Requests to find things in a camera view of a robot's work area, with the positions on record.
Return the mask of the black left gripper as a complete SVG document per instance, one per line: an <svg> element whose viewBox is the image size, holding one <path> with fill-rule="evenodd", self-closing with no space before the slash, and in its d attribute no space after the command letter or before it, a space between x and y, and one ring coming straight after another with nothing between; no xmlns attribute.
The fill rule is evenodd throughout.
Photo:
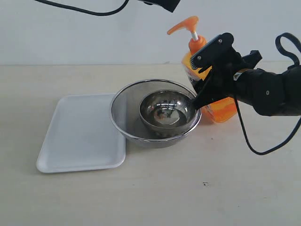
<svg viewBox="0 0 301 226"><path fill-rule="evenodd" d="M140 1L147 5L160 6L171 13L174 12L176 7L180 3L180 0L140 0Z"/></svg>

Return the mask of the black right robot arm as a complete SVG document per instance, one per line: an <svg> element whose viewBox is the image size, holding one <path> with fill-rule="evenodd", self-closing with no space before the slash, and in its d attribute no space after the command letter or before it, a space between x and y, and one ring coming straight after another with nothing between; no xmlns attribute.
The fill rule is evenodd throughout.
<svg viewBox="0 0 301 226"><path fill-rule="evenodd" d="M261 60L259 51L241 56L233 47L218 51L209 58L205 51L198 53L205 62L192 57L197 68L211 70L206 79L194 85L198 95L193 104L201 108L231 97L254 108L263 116L298 116L301 114L301 67L290 66L282 73L255 68Z"/></svg>

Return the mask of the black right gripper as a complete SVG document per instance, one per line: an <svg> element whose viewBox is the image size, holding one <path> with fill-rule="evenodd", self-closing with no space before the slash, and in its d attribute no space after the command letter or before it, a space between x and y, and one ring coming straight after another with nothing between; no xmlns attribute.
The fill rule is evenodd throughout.
<svg viewBox="0 0 301 226"><path fill-rule="evenodd" d="M197 92L197 97L192 101L193 107L200 109L224 98L234 97L234 74L244 69L253 69L255 66L256 50L241 56L232 47L210 66L209 74L204 80L193 85Z"/></svg>

